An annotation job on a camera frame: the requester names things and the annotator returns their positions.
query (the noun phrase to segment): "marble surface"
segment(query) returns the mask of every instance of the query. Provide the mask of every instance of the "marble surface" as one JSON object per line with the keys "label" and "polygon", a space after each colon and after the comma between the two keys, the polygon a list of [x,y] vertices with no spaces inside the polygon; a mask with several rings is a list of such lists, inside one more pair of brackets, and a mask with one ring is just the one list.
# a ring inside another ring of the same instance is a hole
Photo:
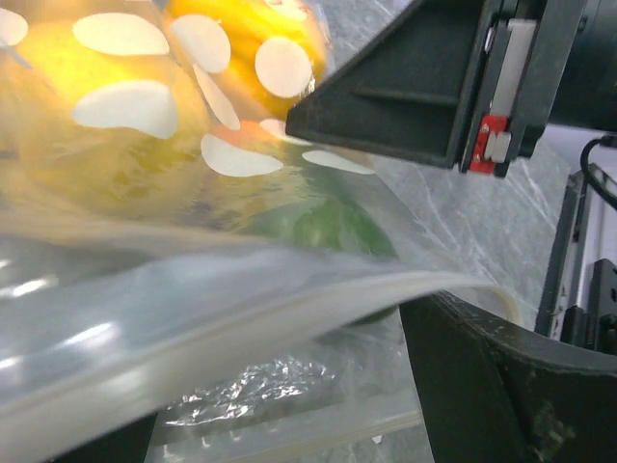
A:
{"label": "marble surface", "polygon": [[[409,0],[321,0],[335,62],[342,65]],[[377,172],[443,248],[474,275],[485,276],[519,302],[532,327],[540,302],[570,168],[540,144],[505,179],[461,175],[375,158]]]}

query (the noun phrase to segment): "white polka dot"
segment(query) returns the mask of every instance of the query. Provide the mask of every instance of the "white polka dot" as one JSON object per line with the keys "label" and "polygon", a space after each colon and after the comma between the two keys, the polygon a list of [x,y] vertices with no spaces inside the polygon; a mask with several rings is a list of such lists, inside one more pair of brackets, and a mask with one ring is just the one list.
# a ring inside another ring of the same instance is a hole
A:
{"label": "white polka dot", "polygon": [[221,72],[229,65],[231,44],[217,21],[201,14],[187,14],[171,25],[184,51],[206,72]]}
{"label": "white polka dot", "polygon": [[261,45],[255,56],[255,71],[261,85],[281,98],[299,95],[312,78],[309,55],[287,37],[272,37]]}
{"label": "white polka dot", "polygon": [[339,169],[340,171],[352,172],[363,176],[375,174],[375,172],[368,167],[364,167],[361,164],[345,159],[337,154],[323,150],[307,151],[302,155],[302,157],[313,164],[324,167],[332,167],[333,169]]}
{"label": "white polka dot", "polygon": [[212,135],[201,139],[201,155],[208,167],[222,176],[265,176],[282,169],[282,163],[274,157],[241,150]]}
{"label": "white polka dot", "polygon": [[285,133],[285,123],[283,121],[279,121],[278,119],[266,119],[261,121],[259,125],[261,125],[261,128],[265,131],[269,132],[270,135],[277,137],[279,140],[283,140],[284,142],[300,145],[302,147],[309,147],[311,145],[310,142],[287,135]]}
{"label": "white polka dot", "polygon": [[93,128],[128,127],[161,140],[177,130],[172,91],[160,82],[127,80],[82,97],[71,111],[76,123]]}
{"label": "white polka dot", "polygon": [[73,34],[82,45],[109,55],[166,55],[170,51],[163,33],[135,14],[86,16],[73,24]]}
{"label": "white polka dot", "polygon": [[294,21],[307,19],[307,9],[299,0],[265,0],[266,4],[278,14]]}
{"label": "white polka dot", "polygon": [[221,123],[231,130],[240,130],[240,120],[235,114],[233,105],[219,89],[219,86],[210,78],[208,74],[203,72],[199,66],[193,66],[197,81],[200,84],[203,96],[207,100],[212,112]]}
{"label": "white polka dot", "polygon": [[28,22],[19,14],[0,8],[0,48],[14,46],[28,34]]}

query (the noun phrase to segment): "clear plastic bag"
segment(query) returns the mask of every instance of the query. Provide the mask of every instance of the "clear plastic bag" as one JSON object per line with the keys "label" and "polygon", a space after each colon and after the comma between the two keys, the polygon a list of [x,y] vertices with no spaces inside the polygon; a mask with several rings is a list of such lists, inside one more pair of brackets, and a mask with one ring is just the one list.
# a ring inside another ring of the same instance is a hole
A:
{"label": "clear plastic bag", "polygon": [[161,407],[152,461],[370,437],[419,420],[379,311],[458,288],[519,320],[366,156],[284,134],[324,24],[286,0],[0,0],[3,461]]}

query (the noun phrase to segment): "red component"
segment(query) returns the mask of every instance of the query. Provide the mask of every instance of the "red component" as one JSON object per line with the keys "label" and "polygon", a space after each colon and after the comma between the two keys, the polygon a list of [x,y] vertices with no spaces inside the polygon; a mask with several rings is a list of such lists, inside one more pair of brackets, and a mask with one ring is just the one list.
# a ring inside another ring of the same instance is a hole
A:
{"label": "red component", "polygon": [[478,136],[473,147],[473,156],[469,164],[469,170],[478,174],[491,175],[495,171],[495,162],[484,159],[486,145],[489,142],[491,132],[504,132],[508,125],[508,118],[505,116],[493,116],[485,114],[480,123]]}

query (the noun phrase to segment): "black cable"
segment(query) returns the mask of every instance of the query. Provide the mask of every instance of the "black cable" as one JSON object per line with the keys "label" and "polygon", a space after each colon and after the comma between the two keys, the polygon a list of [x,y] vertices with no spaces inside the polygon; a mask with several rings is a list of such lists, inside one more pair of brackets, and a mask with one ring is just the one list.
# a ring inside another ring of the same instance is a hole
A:
{"label": "black cable", "polygon": [[591,172],[589,166],[589,153],[597,146],[617,149],[617,135],[604,135],[602,138],[596,138],[585,145],[585,148],[583,148],[580,154],[580,169],[582,170],[583,178],[587,184],[612,208],[617,210],[617,196],[608,191],[608,189],[601,184],[598,178]]}

